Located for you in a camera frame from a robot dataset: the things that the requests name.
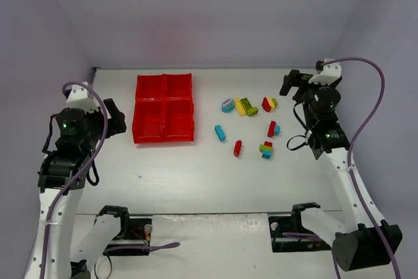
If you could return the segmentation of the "red yellow green lego stack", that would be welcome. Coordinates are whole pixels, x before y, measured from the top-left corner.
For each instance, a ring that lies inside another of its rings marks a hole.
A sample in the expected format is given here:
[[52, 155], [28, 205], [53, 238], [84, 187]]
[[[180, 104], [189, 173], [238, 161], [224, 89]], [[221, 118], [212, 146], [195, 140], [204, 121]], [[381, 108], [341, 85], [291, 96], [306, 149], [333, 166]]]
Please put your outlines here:
[[275, 111], [275, 109], [277, 108], [278, 102], [276, 98], [264, 97], [261, 106], [264, 111], [272, 112], [272, 111]]

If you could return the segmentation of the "yellow long lego brick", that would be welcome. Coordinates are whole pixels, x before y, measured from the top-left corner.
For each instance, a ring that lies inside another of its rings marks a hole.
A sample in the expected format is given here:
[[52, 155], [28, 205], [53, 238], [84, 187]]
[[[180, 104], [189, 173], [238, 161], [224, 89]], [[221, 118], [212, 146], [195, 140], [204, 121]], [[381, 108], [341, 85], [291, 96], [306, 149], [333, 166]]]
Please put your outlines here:
[[240, 99], [237, 98], [237, 97], [234, 98], [234, 107], [235, 107], [235, 110], [237, 111], [239, 116], [246, 115], [246, 109], [242, 105]]

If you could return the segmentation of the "blue oval printed lego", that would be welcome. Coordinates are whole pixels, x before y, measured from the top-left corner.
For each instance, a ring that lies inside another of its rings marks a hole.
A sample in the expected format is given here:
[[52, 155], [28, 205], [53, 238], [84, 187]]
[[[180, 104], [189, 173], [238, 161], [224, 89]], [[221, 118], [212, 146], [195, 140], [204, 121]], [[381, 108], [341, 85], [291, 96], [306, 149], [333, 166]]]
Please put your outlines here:
[[229, 113], [234, 110], [234, 107], [235, 107], [234, 99], [229, 98], [229, 99], [226, 99], [224, 102], [222, 102], [221, 111], [223, 113]]

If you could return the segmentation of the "blue long lego brick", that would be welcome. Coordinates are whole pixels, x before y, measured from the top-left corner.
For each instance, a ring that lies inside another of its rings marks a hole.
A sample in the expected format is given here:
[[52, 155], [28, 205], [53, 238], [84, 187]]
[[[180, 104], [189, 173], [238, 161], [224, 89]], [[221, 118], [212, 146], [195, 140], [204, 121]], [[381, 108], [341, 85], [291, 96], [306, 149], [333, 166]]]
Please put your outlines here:
[[226, 135], [225, 135], [225, 132], [224, 132], [222, 126], [215, 125], [214, 131], [215, 131], [215, 133], [216, 133], [220, 142], [224, 142], [226, 140]]

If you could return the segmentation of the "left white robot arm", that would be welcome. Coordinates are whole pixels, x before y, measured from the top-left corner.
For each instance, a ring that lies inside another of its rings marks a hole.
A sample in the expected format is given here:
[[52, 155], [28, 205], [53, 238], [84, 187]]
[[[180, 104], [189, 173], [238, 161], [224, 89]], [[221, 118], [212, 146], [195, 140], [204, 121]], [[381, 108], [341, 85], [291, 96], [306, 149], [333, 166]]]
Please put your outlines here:
[[42, 148], [39, 227], [25, 278], [90, 278], [110, 242], [125, 236], [129, 226], [127, 208], [106, 205], [81, 245], [71, 248], [85, 185], [99, 183], [95, 157], [106, 139], [124, 133], [127, 127], [113, 99], [69, 104], [50, 116], [49, 134], [56, 123], [60, 135], [55, 150], [49, 149], [49, 139]]

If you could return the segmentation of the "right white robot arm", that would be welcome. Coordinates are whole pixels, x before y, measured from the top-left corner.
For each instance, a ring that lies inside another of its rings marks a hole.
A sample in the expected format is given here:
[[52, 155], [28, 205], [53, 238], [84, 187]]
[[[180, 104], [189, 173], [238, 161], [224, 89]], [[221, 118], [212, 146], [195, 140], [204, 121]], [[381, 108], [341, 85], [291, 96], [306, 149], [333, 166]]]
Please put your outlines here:
[[344, 221], [326, 214], [315, 202], [294, 205], [292, 224], [297, 236], [308, 232], [331, 248], [343, 271], [388, 265], [402, 241], [397, 225], [389, 224], [376, 208], [355, 167], [350, 142], [335, 113], [341, 95], [339, 78], [318, 82], [312, 74], [291, 70], [280, 90], [286, 96], [291, 88], [293, 100], [301, 105], [305, 145], [328, 176], [342, 207]]

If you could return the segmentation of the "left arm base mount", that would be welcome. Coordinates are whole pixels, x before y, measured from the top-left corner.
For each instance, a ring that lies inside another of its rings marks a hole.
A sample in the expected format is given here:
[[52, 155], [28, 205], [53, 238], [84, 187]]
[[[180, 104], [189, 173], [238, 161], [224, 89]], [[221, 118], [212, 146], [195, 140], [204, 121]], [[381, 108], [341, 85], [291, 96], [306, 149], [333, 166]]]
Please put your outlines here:
[[[152, 237], [152, 229], [153, 226], [151, 217], [133, 216], [129, 220], [127, 231], [115, 236], [106, 248], [109, 249], [116, 246], [149, 246]], [[106, 255], [112, 257], [137, 257], [148, 256], [149, 254], [150, 253], [147, 250], [134, 248], [124, 248], [106, 253]]]

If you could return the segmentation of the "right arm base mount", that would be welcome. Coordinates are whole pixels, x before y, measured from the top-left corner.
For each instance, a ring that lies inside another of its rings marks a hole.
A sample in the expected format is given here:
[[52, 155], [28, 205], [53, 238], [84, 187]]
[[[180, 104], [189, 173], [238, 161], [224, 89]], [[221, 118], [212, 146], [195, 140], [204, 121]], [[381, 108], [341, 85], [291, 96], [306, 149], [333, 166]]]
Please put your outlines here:
[[297, 227], [290, 216], [269, 216], [273, 253], [330, 251], [330, 246], [311, 231]]

